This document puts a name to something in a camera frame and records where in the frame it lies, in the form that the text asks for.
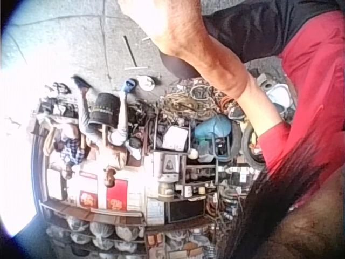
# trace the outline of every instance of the sticker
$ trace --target sticker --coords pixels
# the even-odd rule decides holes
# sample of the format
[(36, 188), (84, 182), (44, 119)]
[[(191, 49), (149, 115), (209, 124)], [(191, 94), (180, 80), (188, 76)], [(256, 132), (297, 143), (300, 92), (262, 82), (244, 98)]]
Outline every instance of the sticker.
[(217, 203), (218, 202), (218, 194), (214, 193), (213, 194), (213, 203)]
[(236, 187), (236, 192), (241, 195), (242, 194), (242, 187), (241, 186), (237, 186)]
[(241, 171), (239, 173), (239, 182), (246, 183), (247, 182), (247, 172)]

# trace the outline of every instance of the person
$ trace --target person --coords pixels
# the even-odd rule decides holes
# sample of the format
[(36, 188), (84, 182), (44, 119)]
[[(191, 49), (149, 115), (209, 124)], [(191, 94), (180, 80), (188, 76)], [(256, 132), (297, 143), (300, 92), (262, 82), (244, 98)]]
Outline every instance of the person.
[[(73, 176), (72, 166), (82, 163), (85, 157), (83, 137), (79, 136), (78, 127), (74, 124), (59, 124), (50, 117), (44, 119), (51, 128), (45, 140), (44, 153), (50, 155), (52, 151), (50, 146), (60, 153), (64, 164), (61, 175), (64, 179), (69, 180)], [(54, 142), (55, 130), (61, 130), (61, 138)]]
[(140, 159), (140, 151), (130, 147), (128, 138), (128, 118), (127, 118), (127, 94), (136, 86), (135, 81), (127, 80), (119, 92), (121, 101), (119, 122), (117, 129), (108, 135), (110, 145), (104, 146), (102, 133), (94, 126), (89, 125), (90, 114), (87, 106), (86, 93), (91, 86), (79, 76), (73, 76), (73, 81), (79, 89), (78, 115), (80, 131), (96, 145), (99, 151), (100, 163), (104, 167), (104, 184), (108, 188), (115, 185), (114, 175), (116, 171), (122, 170), (127, 161), (127, 149), (136, 158)]
[[(266, 168), (233, 221), (231, 236), (224, 239), (221, 258), (301, 258), (307, 254), (338, 258), (334, 255), (343, 254), (338, 230), (343, 229), (341, 213), (332, 225), (325, 220), (329, 214), (316, 219), (305, 208), (332, 174), (336, 175), (333, 182), (342, 180), (344, 15), (339, 9), (344, 10), (344, 2), (246, 0), (204, 17), (199, 0), (119, 0), (119, 4), (160, 49), (168, 70), (180, 78), (201, 76), (235, 99), (259, 137)], [(291, 125), (283, 122), (243, 64), (272, 55), (282, 59), (298, 92)], [(292, 205), (299, 206), (289, 214)], [(284, 219), (296, 214), (306, 218), (307, 230), (297, 231), (293, 221), (289, 227), (284, 225)], [(316, 238), (310, 234), (314, 225), (319, 231), (331, 228), (325, 239), (334, 242), (318, 238), (306, 245), (298, 238), (285, 243), (278, 237), (272, 244), (270, 240), (279, 227), (284, 236), (295, 229), (297, 236)], [(318, 246), (327, 249), (320, 252)]]

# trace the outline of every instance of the shelf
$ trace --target shelf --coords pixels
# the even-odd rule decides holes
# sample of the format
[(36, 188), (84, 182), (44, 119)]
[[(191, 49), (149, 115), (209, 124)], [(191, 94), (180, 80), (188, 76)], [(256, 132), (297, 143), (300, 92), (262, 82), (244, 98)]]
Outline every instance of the shelf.
[[(57, 216), (53, 216), (52, 218), (50, 218), (49, 220), (46, 220), (46, 222), (50, 225), (54, 225), (60, 228), (63, 228), (65, 231), (67, 232), (73, 232), (69, 226), (68, 223), (65, 219), (61, 219)], [(87, 236), (87, 237), (91, 237), (91, 238), (96, 238), (89, 229), (83, 231), (83, 232), (76, 232), (82, 236)], [(108, 238), (103, 238), (104, 240), (111, 240), (111, 241), (124, 241), (123, 239), (120, 239), (116, 232), (114, 231), (114, 233), (108, 237)], [(137, 238), (136, 240), (131, 241), (131, 243), (145, 243), (145, 240), (143, 238)]]
[(184, 220), (184, 221), (175, 222), (171, 224), (147, 227), (145, 234), (152, 235), (152, 234), (158, 234), (161, 232), (166, 233), (166, 232), (173, 232), (173, 231), (188, 230), (192, 228), (203, 227), (212, 223), (213, 222), (209, 218), (205, 216), (200, 216), (194, 219)]
[(197, 195), (193, 195), (192, 197), (183, 197), (181, 194), (179, 193), (175, 193), (175, 198), (169, 202), (176, 202), (176, 201), (187, 201), (190, 199), (194, 199), (194, 198), (199, 198), (199, 197), (203, 197), (203, 196), (207, 196), (207, 195), (211, 195), (213, 193), (217, 192), (216, 190), (213, 190), (211, 192), (205, 193), (205, 194), (197, 194)]
[(85, 221), (96, 221), (104, 224), (120, 226), (143, 227), (146, 225), (143, 217), (125, 217), (99, 214), (91, 212), (88, 209), (82, 209), (70, 205), (65, 205), (55, 200), (47, 200), (45, 202), (40, 202), (40, 205), (55, 212), (73, 216)]
[(185, 186), (198, 186), (198, 185), (205, 185), (205, 184), (210, 184), (214, 182), (214, 180), (210, 180), (210, 181), (204, 181), (204, 182), (190, 182), (190, 183), (186, 183)]
[(216, 165), (186, 165), (186, 169), (216, 168)]
[(159, 153), (164, 153), (164, 154), (169, 154), (169, 155), (188, 155), (188, 152), (180, 152), (180, 151), (173, 151), (173, 150), (156, 149), (156, 150), (150, 151), (150, 153), (154, 153), (154, 152), (159, 152)]
[(145, 245), (144, 244), (138, 244), (138, 248), (135, 252), (133, 253), (129, 253), (126, 251), (119, 251), (117, 250), (115, 247), (110, 248), (109, 250), (102, 250), (98, 247), (96, 247), (92, 241), (87, 243), (87, 244), (76, 244), (71, 240), (65, 240), (62, 238), (57, 238), (57, 237), (53, 237), (53, 240), (56, 240), (58, 242), (64, 243), (64, 244), (68, 244), (70, 246), (82, 249), (82, 250), (86, 250), (86, 251), (91, 251), (91, 252), (99, 252), (99, 253), (104, 253), (104, 254), (112, 254), (112, 255), (142, 255), (142, 256), (146, 256), (146, 249), (145, 249)]

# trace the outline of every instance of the pavement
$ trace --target pavement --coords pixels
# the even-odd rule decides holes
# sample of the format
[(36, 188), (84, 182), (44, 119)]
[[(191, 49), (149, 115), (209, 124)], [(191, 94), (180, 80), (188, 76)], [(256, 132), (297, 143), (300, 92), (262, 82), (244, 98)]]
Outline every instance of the pavement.
[[(238, 4), (239, 0), (202, 0), (204, 14)], [(126, 35), (138, 66), (148, 69), (124, 70), (133, 66), (123, 43)], [(35, 107), (44, 85), (57, 81), (67, 84), (74, 98), (76, 88), (70, 76), (78, 74), (94, 90), (87, 95), (94, 101), (99, 92), (115, 93), (127, 78), (155, 77), (160, 84), (151, 92), (139, 87), (135, 95), (155, 101), (169, 92), (177, 78), (163, 66), (157, 47), (142, 41), (146, 34), (121, 13), (116, 0), (26, 0), (3, 30), (1, 42), (2, 77), (6, 88), (4, 105), (8, 113), (18, 103)], [(248, 68), (259, 67), (282, 79), (278, 58), (253, 60)]]

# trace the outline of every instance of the orange wire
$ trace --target orange wire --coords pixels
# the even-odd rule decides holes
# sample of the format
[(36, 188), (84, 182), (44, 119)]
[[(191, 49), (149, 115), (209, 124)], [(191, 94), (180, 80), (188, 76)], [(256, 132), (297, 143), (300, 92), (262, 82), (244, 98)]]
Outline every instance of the orange wire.
[(227, 105), (233, 98), (231, 98), (230, 96), (224, 96), (221, 100), (220, 100), (220, 110), (222, 112), (226, 111), (225, 105)]

